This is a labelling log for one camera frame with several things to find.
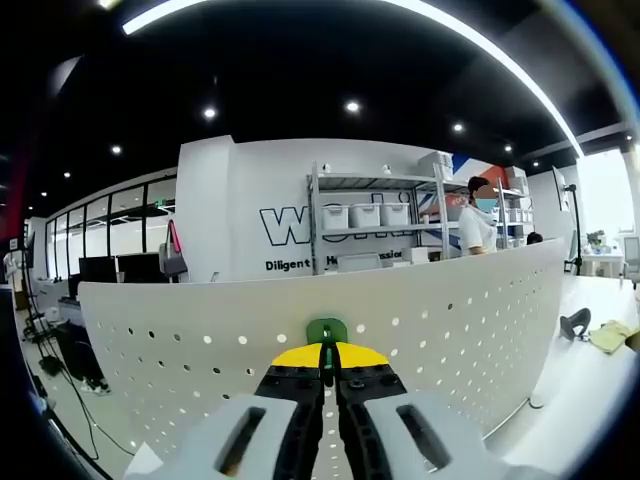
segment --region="white perforated panel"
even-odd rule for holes
[[[80,296],[114,393],[161,457],[220,402],[255,391],[271,360],[304,345],[309,320],[324,316],[342,319],[352,343],[387,355],[407,390],[438,392],[487,433],[536,384],[557,320],[562,250],[552,241],[413,267],[272,281],[83,283]],[[314,475],[350,478],[333,391],[326,400]]]

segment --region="ceiling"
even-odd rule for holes
[[[159,2],[125,0],[112,11],[88,0],[55,3],[64,7],[17,12],[28,20],[24,28],[1,39],[33,45],[2,58],[15,69],[0,94],[7,112],[0,119],[0,183],[29,161],[28,215],[46,217],[102,188],[176,166],[182,143],[218,135],[404,143],[529,173],[532,162],[519,157],[565,140],[500,64],[450,30],[388,4],[206,2],[126,37],[119,26]],[[512,56],[575,134],[620,121],[602,81],[534,1],[429,3]],[[54,94],[52,69],[80,55]],[[352,99],[362,106],[358,115],[344,109]],[[211,120],[202,115],[207,106],[217,112]],[[455,122],[464,123],[464,134],[453,132]],[[540,168],[572,161],[564,149]]]

